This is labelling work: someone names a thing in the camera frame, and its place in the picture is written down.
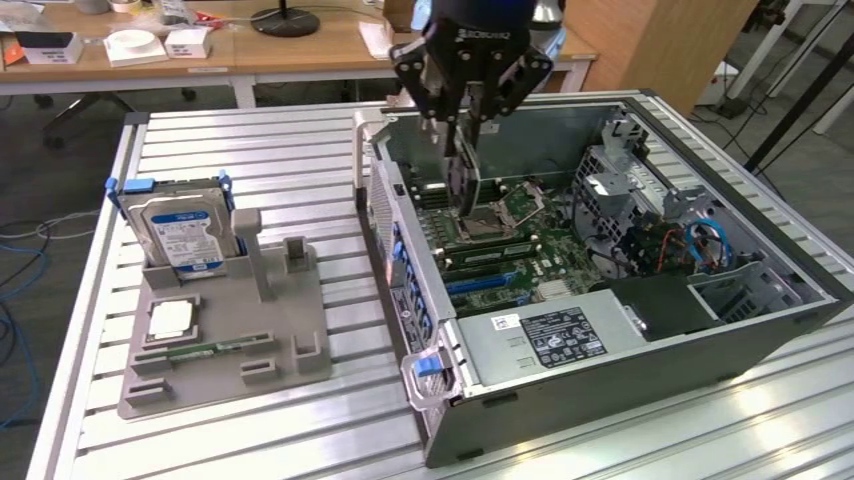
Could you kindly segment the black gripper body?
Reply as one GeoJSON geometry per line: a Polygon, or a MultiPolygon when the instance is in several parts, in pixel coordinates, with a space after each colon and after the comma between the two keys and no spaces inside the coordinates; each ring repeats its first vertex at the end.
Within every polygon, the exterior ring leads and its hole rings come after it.
{"type": "Polygon", "coordinates": [[[533,1],[434,1],[426,27],[426,44],[447,72],[462,78],[462,98],[469,85],[481,86],[495,51],[515,52],[531,46],[529,25],[533,1]]]}

